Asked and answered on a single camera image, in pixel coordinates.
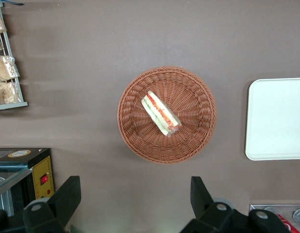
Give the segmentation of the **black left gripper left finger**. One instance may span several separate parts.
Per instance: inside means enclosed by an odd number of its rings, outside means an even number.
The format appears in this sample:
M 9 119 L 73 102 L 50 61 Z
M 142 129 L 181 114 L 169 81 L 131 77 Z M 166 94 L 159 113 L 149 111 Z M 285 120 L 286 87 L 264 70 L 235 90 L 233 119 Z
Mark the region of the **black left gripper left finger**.
M 11 217 L 0 210 L 0 233 L 64 233 L 80 202 L 80 177 L 71 176 L 47 201 L 35 200 Z

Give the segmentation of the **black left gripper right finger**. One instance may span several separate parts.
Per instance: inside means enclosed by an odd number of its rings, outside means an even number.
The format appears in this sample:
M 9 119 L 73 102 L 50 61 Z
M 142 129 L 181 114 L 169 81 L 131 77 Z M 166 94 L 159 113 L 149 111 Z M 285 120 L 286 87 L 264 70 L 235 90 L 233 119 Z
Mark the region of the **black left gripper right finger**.
M 195 214 L 183 233 L 288 233 L 288 228 L 272 212 L 252 210 L 246 216 L 228 204 L 215 202 L 201 177 L 192 176 L 190 202 Z

